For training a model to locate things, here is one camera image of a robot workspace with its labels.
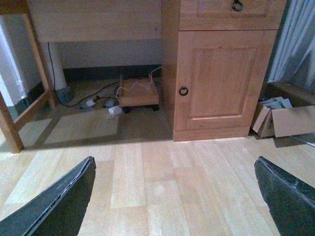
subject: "wooden frame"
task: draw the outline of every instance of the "wooden frame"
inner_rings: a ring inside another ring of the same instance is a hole
[[[26,0],[6,0],[0,3],[0,15],[22,14],[28,37],[31,43],[32,52],[43,83],[45,92],[35,100],[19,117],[12,119],[9,110],[0,93],[0,128],[12,148],[13,153],[20,153],[24,149],[19,130],[30,121],[35,113],[40,110],[48,101],[52,107],[57,106],[57,98],[54,93],[52,82],[48,79],[47,69],[44,66],[43,54],[37,40],[35,28]]]

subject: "box flap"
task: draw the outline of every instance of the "box flap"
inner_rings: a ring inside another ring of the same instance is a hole
[[[253,131],[255,131],[256,133],[258,133],[262,123],[265,120],[265,117],[268,115],[268,112],[270,111],[269,108],[264,107],[261,104],[257,104],[257,108],[255,111],[255,115],[254,115],[254,119],[252,122],[252,129]]]
[[[315,106],[272,110],[276,137],[315,132]]]

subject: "paper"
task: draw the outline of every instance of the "paper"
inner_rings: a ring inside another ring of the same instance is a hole
[[[283,97],[270,98],[266,101],[260,102],[263,106],[271,109],[292,108],[290,100]]]

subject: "small wooden stand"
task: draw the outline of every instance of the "small wooden stand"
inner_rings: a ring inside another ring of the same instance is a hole
[[[144,79],[123,80],[121,76],[120,87],[120,107],[158,104],[158,91],[151,74]]]

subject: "curtain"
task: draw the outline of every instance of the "curtain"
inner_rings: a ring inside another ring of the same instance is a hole
[[[267,82],[289,81],[315,93],[315,0],[292,0]]]

